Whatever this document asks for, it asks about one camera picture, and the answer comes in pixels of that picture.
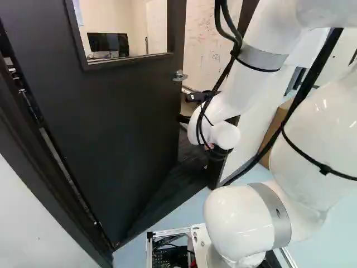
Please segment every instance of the metal frame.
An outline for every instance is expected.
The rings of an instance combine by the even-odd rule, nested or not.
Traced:
[[[190,233],[191,227],[177,228],[177,229],[168,229],[163,231],[156,232],[147,232],[146,239],[146,268],[152,267],[152,251],[153,251],[153,239],[154,238],[164,238],[169,236],[179,236],[187,235]]]

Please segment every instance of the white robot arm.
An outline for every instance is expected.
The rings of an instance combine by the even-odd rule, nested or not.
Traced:
[[[214,125],[203,120],[206,140],[237,136],[237,130],[222,122],[250,107],[306,31],[356,26],[355,14],[357,2],[350,0],[260,0],[226,88],[205,112]],[[295,110],[284,127],[285,137],[280,135],[271,153],[275,180],[222,187],[209,195],[204,208],[206,227],[227,265],[256,267],[266,251],[311,237],[323,225],[329,209],[357,186],[355,103],[357,65]],[[200,108],[188,128],[193,144],[200,143],[196,136],[199,113]],[[288,140],[325,166],[308,161]],[[224,149],[237,142],[224,142]]]

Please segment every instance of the door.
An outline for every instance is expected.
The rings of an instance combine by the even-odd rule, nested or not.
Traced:
[[[0,9],[13,61],[42,124],[113,247],[128,238],[177,158],[181,83],[172,78],[183,66],[186,1],[166,3],[167,51],[128,56],[138,46],[117,32],[115,39],[128,38],[128,45],[121,42],[125,49],[115,58],[110,43],[106,60],[88,60],[72,1],[12,0]]]

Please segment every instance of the door lever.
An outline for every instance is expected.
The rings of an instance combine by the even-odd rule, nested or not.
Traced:
[[[183,70],[178,70],[175,72],[172,81],[176,81],[176,82],[182,82],[184,80],[186,80],[189,76],[187,74],[184,74]]]

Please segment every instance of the floor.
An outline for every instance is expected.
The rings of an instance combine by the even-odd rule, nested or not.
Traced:
[[[252,183],[265,181],[272,176],[270,172],[261,165],[257,165],[251,172],[247,173],[234,184]],[[209,195],[210,190],[204,188],[188,201],[172,211],[165,218],[157,222],[151,228],[137,236],[127,243],[123,248],[117,250],[114,254],[115,268],[144,268],[146,265],[145,240],[147,231],[159,231],[164,229],[173,229],[191,226],[195,223],[204,222],[203,204]]]
[[[266,181],[271,178],[272,174],[269,170],[257,165],[234,184]],[[199,191],[149,228],[148,231],[187,227],[204,222],[202,208],[209,193],[208,188]],[[357,254],[355,253],[357,213],[355,204],[357,204],[357,191],[345,197],[331,209],[320,232],[308,241],[302,241],[288,247],[299,268],[357,267]],[[113,254],[114,268],[144,268],[146,265],[145,240],[146,231],[117,250]],[[288,268],[281,255],[277,251],[275,252],[282,267]]]

